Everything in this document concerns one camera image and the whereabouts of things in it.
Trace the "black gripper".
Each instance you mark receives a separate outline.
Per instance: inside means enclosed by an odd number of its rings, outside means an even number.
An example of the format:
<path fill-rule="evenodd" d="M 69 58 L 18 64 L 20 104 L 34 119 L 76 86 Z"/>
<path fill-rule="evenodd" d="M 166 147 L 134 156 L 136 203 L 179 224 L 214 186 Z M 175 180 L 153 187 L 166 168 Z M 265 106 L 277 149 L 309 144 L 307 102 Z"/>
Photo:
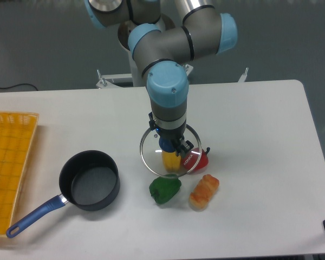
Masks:
<path fill-rule="evenodd" d="M 161 148 L 175 148 L 177 156 L 185 157 L 192 149 L 193 143 L 183 139 L 186 129 L 186 113 L 174 121 L 164 121 L 154 115 L 148 114 L 149 128 L 156 131 Z"/>

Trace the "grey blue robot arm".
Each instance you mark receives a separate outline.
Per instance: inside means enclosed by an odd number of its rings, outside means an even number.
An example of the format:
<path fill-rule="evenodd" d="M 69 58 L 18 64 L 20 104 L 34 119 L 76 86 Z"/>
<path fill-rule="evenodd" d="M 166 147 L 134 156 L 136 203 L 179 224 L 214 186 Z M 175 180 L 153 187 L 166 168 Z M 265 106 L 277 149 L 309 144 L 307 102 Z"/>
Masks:
<path fill-rule="evenodd" d="M 85 1 L 90 19 L 102 28 L 128 25 L 124 46 L 146 82 L 152 111 L 149 126 L 166 152 L 184 157 L 193 144 L 184 138 L 189 82 L 184 65 L 233 48 L 237 25 L 211 1 L 176 1 L 182 25 L 167 29 L 159 1 Z"/>

